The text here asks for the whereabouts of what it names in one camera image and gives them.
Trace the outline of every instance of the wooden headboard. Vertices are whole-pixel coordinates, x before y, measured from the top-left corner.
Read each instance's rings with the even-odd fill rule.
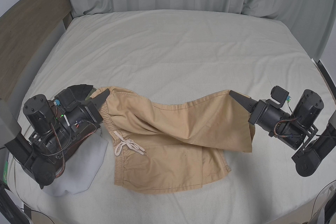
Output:
[[[20,0],[0,17],[0,98],[8,100],[25,66],[53,29],[72,20],[70,0]]]

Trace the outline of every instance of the white drawstring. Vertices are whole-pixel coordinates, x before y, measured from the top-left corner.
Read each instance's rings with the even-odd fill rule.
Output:
[[[121,139],[121,142],[115,147],[114,154],[119,156],[121,149],[124,145],[128,146],[129,149],[144,155],[145,150],[139,146],[132,139],[124,139],[118,132],[114,131],[114,133]]]

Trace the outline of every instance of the white cloth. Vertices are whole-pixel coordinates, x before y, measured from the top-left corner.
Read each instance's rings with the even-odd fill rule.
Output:
[[[101,133],[101,129],[98,129],[86,138],[65,163],[64,173],[43,188],[45,193],[58,197],[67,193],[81,193],[90,187],[103,163],[107,148],[107,141],[100,137]]]
[[[283,23],[229,13],[155,10],[76,18],[24,102],[81,83],[128,88],[163,104],[224,89],[267,99],[279,85],[290,92],[292,109],[311,89],[325,103],[315,122],[320,132],[336,107],[319,71]],[[22,113],[19,123],[25,131]],[[31,208],[68,224],[259,224],[303,205],[336,178],[336,150],[303,178],[291,159],[295,151],[256,126],[252,153],[225,152],[232,171],[223,180],[193,191],[144,195],[114,185],[111,136],[102,132],[108,141],[105,158],[85,192],[51,197],[10,159],[11,190]]]

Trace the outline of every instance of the bed sheet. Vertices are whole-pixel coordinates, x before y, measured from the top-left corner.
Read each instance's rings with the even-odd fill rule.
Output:
[[[319,71],[283,23],[229,13],[155,10],[76,18],[23,102],[38,93],[52,98],[80,83],[128,88],[163,104],[224,89],[267,99],[279,85],[290,92],[292,108],[309,88],[325,103],[315,122],[320,131],[335,110]],[[19,123],[23,132],[29,126],[22,113]],[[114,185],[112,141],[104,128],[103,137],[104,162],[85,192],[50,197],[13,158],[11,190],[31,208],[68,224],[260,224],[303,205],[336,178],[335,150],[303,178],[291,160],[294,151],[256,126],[252,153],[225,151],[232,171],[223,180],[192,191],[145,195]]]

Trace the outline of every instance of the tan shorts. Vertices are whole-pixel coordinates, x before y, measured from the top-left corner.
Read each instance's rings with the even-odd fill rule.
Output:
[[[141,193],[201,188],[230,171],[224,150],[252,151],[250,114],[221,91],[178,105],[109,88],[100,109],[115,149],[115,185]]]

